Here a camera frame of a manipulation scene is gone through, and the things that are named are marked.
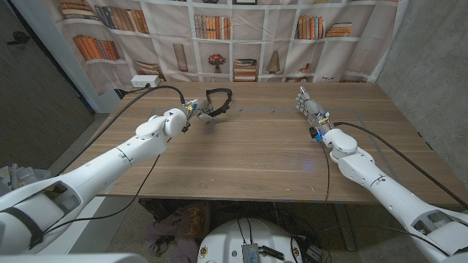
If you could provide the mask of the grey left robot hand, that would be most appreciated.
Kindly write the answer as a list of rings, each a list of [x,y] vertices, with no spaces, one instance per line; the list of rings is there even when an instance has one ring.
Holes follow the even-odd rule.
[[[192,99],[186,101],[184,104],[187,124],[190,123],[192,118],[198,118],[200,121],[207,123],[215,119],[211,116],[214,111],[213,106],[207,99]]]

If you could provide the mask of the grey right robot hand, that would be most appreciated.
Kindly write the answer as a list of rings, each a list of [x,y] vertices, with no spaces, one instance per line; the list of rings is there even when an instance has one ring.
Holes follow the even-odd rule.
[[[300,93],[295,98],[296,109],[306,116],[307,121],[319,134],[325,135],[332,127],[328,120],[328,113],[313,100],[306,89],[301,86]]]

